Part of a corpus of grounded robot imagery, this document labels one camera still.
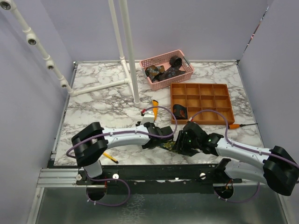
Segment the blue yellow floral tie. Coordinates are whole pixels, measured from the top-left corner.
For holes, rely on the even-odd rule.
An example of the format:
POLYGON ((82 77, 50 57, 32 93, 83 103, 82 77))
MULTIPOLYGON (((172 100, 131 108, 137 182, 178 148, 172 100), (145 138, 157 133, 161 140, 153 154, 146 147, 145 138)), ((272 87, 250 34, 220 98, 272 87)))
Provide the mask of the blue yellow floral tie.
POLYGON ((159 148, 171 151, 171 152, 175 152, 177 153, 178 151, 174 148, 175 146, 175 141, 168 141, 165 143, 161 143, 160 145, 158 145, 159 148))

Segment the orange compartment tray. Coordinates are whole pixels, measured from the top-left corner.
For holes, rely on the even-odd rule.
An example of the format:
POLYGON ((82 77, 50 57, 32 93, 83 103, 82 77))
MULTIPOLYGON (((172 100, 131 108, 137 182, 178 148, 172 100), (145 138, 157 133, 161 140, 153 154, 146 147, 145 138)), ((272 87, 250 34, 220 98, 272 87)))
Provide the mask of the orange compartment tray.
MULTIPOLYGON (((174 104, 187 108, 188 119, 200 125, 224 125, 221 113, 231 125, 235 122, 232 104, 226 84, 172 83, 170 87, 171 110, 174 104)), ((178 119, 185 124, 188 119, 178 119)))

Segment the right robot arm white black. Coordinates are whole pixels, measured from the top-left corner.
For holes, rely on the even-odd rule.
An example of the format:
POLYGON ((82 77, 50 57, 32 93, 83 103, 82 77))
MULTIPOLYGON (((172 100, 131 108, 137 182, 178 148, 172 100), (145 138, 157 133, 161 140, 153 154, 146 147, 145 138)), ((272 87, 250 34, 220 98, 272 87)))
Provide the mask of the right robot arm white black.
POLYGON ((202 151, 230 158, 226 166, 214 172, 219 182, 230 178, 247 179, 267 184, 273 191, 290 196, 299 180, 299 166, 284 148, 260 148, 232 142, 221 134, 207 134, 194 122, 188 122, 179 131, 173 149, 188 156, 202 151))

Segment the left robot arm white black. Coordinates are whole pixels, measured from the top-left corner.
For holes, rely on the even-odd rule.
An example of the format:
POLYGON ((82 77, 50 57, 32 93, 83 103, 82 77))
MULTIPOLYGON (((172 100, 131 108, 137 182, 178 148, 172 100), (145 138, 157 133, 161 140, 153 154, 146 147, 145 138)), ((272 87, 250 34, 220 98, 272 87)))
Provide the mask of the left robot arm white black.
POLYGON ((73 147, 66 155, 74 158, 79 167, 87 173, 87 179, 98 184, 103 180, 103 170, 99 158, 110 148, 137 145, 155 148, 161 143, 173 140, 174 132, 170 126, 159 128, 146 122, 131 128, 106 128, 99 122, 93 122, 71 139, 73 147))

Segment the rolled dark red-patterned tie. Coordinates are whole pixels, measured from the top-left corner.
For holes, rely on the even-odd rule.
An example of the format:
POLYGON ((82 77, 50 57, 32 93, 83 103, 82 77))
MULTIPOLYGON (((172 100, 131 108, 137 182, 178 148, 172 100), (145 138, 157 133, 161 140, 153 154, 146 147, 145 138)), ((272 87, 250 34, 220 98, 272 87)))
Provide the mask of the rolled dark red-patterned tie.
POLYGON ((187 108, 180 104, 174 104, 172 107, 172 112, 176 119, 188 119, 187 108))

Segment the orange utility knife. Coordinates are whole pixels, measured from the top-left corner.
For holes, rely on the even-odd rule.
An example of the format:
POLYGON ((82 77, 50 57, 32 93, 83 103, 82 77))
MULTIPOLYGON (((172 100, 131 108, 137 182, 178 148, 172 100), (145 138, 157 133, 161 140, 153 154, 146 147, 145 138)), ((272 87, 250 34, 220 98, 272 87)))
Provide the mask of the orange utility knife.
POLYGON ((158 101, 156 101, 156 100, 152 100, 152 104, 153 104, 153 106, 154 106, 154 108, 153 108, 154 121, 156 121, 156 119, 157 119, 157 114, 158 114, 158 107, 157 107, 157 106, 159 106, 159 103, 158 103, 158 101))

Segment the yellow black pencil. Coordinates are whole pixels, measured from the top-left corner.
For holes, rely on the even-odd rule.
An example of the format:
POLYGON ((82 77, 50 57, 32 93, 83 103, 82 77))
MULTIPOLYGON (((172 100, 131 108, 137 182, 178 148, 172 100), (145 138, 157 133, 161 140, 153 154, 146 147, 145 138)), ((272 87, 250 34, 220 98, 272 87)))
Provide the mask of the yellow black pencil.
POLYGON ((108 158, 108 159, 110 159, 111 161, 113 161, 114 163, 116 163, 116 164, 119 163, 114 157, 108 155, 107 153, 103 153, 103 155, 104 155, 106 158, 108 158))

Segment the dark orange-patterned tie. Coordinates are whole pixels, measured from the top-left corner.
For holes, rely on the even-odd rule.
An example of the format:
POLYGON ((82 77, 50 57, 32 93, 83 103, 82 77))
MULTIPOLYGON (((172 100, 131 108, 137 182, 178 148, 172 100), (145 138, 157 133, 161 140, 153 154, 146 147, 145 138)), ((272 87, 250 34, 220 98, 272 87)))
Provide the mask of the dark orange-patterned tie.
POLYGON ((160 81, 160 76, 165 72, 163 65, 161 66, 149 66, 145 69, 145 74, 150 78, 151 82, 160 81))

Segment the dark blue-patterned tie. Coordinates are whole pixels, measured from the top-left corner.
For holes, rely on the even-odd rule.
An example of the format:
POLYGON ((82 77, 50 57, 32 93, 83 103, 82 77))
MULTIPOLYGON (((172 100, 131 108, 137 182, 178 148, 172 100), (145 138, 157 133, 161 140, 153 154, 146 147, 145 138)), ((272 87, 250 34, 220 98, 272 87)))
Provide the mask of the dark blue-patterned tie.
POLYGON ((158 81, 164 81, 166 79, 170 79, 172 77, 176 77, 176 76, 179 76, 179 75, 183 75, 185 74, 186 71, 184 70, 180 70, 178 68, 173 68, 173 67, 170 67, 168 70, 166 70, 165 72, 161 73, 157 79, 158 81))

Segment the rolled brown tie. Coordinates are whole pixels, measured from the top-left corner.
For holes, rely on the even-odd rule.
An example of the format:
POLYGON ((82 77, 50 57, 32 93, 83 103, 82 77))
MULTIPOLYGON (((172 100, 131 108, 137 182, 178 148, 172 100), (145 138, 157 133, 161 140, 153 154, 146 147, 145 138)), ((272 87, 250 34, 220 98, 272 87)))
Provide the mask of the rolled brown tie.
POLYGON ((179 69, 182 66, 182 58, 179 56, 172 56, 170 58, 169 64, 171 67, 179 69))

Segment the pink plastic basket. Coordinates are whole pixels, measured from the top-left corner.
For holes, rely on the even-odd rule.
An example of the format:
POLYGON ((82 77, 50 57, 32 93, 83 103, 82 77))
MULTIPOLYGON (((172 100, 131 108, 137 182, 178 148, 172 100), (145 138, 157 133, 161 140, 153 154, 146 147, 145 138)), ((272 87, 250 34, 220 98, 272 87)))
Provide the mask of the pink plastic basket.
POLYGON ((168 87, 171 83, 187 81, 194 72, 193 66, 179 49, 141 60, 140 67, 153 91, 168 87))

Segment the white pvc pipe rack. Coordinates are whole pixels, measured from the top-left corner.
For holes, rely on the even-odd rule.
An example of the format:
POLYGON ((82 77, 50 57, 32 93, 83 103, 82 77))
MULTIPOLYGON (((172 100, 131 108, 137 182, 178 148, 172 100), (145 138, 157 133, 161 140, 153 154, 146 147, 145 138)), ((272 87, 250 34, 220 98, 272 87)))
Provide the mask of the white pvc pipe rack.
POLYGON ((128 13, 128 4, 126 0, 119 1, 120 10, 121 10, 121 18, 124 26, 124 33, 125 38, 127 42, 127 48, 128 48, 128 62, 126 62, 125 55, 123 52, 122 42, 121 42, 121 36, 120 36, 120 30, 118 26, 117 21, 117 15, 115 11, 114 2, 112 0, 108 1, 109 4, 109 10, 113 22, 114 27, 114 33, 116 37, 116 42, 120 54, 120 62, 123 68, 123 71, 125 73, 125 78, 121 81, 116 82, 110 82, 103 85, 97 85, 94 87, 88 87, 83 88, 81 90, 75 90, 73 89, 64 75, 60 72, 59 68, 56 66, 54 60, 50 56, 50 54, 45 50, 43 45, 41 44, 39 38, 37 37, 36 33, 33 31, 33 29, 28 25, 26 20, 23 18, 22 14, 19 12, 16 3, 13 0, 2 0, 0 2, 0 8, 3 10, 9 11, 14 18, 18 21, 22 28, 22 32, 26 36, 26 43, 30 46, 34 46, 37 48, 37 50, 40 52, 43 60, 45 61, 45 66, 47 70, 52 71, 57 79, 60 82, 60 86, 63 89, 66 89, 69 96, 75 97, 78 95, 82 95, 85 93, 90 93, 93 91, 98 91, 102 89, 106 89, 113 86, 118 86, 121 84, 128 84, 132 95, 135 106, 139 107, 140 97, 139 97, 139 91, 138 91, 138 83, 137 83, 137 75, 136 75, 136 67, 135 67, 135 57, 134 57, 134 51, 133 51, 133 40, 132 40, 132 34, 131 34, 131 28, 130 28, 130 21, 129 21, 129 13, 128 13))

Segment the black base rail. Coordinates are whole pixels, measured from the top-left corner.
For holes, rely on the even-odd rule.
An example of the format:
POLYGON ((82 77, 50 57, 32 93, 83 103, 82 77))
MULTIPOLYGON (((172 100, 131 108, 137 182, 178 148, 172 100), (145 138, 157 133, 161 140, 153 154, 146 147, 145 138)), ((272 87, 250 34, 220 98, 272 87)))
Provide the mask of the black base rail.
POLYGON ((78 186, 107 187, 109 194, 212 194, 214 186, 225 186, 230 178, 222 164, 191 165, 104 165, 103 174, 94 182, 80 170, 78 186))

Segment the orange handled screwdriver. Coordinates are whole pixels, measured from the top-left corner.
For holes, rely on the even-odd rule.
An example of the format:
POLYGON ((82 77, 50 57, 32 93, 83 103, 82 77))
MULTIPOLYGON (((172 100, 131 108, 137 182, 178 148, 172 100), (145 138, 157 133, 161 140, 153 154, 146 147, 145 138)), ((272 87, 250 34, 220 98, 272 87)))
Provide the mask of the orange handled screwdriver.
POLYGON ((231 124, 228 126, 228 129, 233 130, 233 129, 237 129, 240 127, 244 127, 244 126, 253 126, 253 125, 257 125, 257 123, 253 123, 253 124, 231 124))

